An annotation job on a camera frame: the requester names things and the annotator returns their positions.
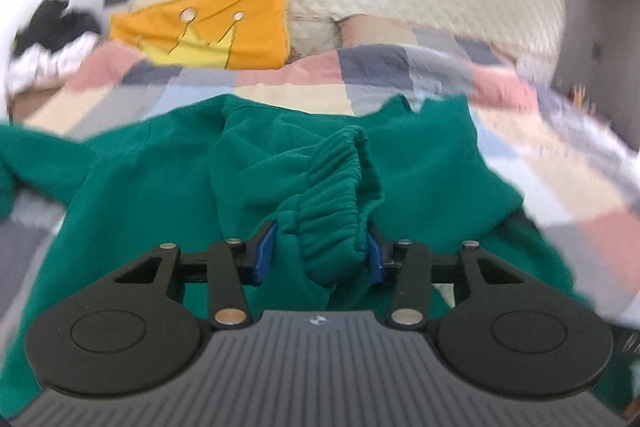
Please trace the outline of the white cloth pile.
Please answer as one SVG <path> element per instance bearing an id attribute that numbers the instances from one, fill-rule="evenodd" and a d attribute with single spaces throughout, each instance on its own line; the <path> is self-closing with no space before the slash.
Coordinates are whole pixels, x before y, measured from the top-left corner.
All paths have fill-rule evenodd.
<path id="1" fill-rule="evenodd" d="M 57 86 L 80 69 L 82 62 L 100 41 L 101 38 L 94 32 L 85 32 L 55 52 L 39 43 L 33 44 L 9 62 L 6 93 L 17 95 L 29 89 Z"/>

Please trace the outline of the patchwork pillow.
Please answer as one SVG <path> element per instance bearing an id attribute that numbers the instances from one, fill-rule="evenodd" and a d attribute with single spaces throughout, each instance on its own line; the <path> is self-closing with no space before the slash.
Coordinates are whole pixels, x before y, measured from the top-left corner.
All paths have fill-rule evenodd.
<path id="1" fill-rule="evenodd" d="M 420 44 L 434 36 L 432 28 L 366 14 L 345 17 L 337 22 L 337 27 L 343 48 L 366 44 Z"/>

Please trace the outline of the patchwork checked bed quilt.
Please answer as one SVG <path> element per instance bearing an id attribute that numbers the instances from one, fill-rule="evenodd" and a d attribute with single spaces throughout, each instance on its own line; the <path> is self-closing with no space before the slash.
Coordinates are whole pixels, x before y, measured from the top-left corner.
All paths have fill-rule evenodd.
<path id="1" fill-rule="evenodd" d="M 213 96 L 306 113 L 366 115 L 394 95 L 413 108 L 467 94 L 480 153 L 523 194 L 559 249 L 577 290 L 607 319 L 639 323 L 639 159 L 610 130 L 543 84 L 492 65 L 484 53 L 372 43 L 300 58 L 279 69 L 154 66 L 107 44 L 35 109 L 14 118 L 82 139 Z"/>

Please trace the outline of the green hooded sweatshirt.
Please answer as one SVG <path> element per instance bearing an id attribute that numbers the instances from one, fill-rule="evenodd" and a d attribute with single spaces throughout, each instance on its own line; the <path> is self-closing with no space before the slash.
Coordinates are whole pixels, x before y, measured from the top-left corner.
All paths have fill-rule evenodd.
<path id="1" fill-rule="evenodd" d="M 1 376 L 6 426 L 626 426 L 626 329 L 574 291 L 559 254 L 477 148 L 463 98 L 363 117 L 233 95 L 77 142 L 1 129 L 1 208 L 17 187 L 66 215 Z M 278 225 L 252 324 L 207 322 L 114 282 L 161 243 L 183 254 Z M 465 239 L 524 275 L 434 284 L 427 326 L 387 326 L 367 231 L 457 254 Z"/>

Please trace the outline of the black clothes pile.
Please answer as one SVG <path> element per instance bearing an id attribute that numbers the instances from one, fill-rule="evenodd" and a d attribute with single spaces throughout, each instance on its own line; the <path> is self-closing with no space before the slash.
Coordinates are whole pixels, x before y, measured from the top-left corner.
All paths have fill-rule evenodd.
<path id="1" fill-rule="evenodd" d="M 86 32 L 101 35 L 102 27 L 93 12 L 71 9 L 70 0 L 42 0 L 29 22 L 16 32 L 11 57 L 20 57 L 35 44 L 58 52 Z"/>

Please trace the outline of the grey bedside cabinet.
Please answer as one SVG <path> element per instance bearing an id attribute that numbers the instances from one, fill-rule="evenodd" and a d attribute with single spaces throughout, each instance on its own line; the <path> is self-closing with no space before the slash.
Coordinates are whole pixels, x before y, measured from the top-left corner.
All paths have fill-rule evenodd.
<path id="1" fill-rule="evenodd" d="M 554 85 L 586 99 L 630 147 L 639 147 L 639 0 L 568 0 Z"/>

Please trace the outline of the yellow crown pillow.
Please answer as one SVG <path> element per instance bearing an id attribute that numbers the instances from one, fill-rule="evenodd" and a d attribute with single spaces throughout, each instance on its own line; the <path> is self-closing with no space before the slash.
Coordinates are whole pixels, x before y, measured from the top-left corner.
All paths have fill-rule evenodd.
<path id="1" fill-rule="evenodd" d="M 155 65 L 277 69 L 290 55 L 288 0 L 169 0 L 114 14 L 108 38 Z"/>

